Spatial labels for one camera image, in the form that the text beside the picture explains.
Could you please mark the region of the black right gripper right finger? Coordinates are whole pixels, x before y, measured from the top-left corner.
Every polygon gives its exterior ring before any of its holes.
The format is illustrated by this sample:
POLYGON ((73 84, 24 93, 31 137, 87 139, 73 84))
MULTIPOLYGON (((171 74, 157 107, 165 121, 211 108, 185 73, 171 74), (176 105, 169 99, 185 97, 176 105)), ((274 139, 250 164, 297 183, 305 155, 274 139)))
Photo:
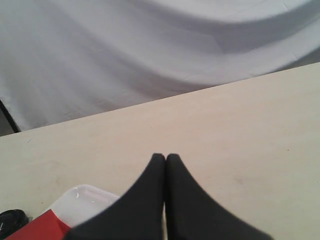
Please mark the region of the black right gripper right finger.
POLYGON ((270 240, 212 199, 178 154, 165 164, 165 215, 170 240, 270 240))

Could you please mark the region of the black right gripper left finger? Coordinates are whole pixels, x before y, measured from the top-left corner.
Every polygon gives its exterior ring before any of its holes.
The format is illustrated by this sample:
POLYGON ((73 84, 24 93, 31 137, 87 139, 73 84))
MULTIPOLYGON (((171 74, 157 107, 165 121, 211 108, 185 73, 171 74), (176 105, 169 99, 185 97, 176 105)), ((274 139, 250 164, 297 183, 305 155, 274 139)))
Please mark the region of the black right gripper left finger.
POLYGON ((165 157, 154 153, 143 173, 116 202, 71 228, 66 240, 161 240, 165 157))

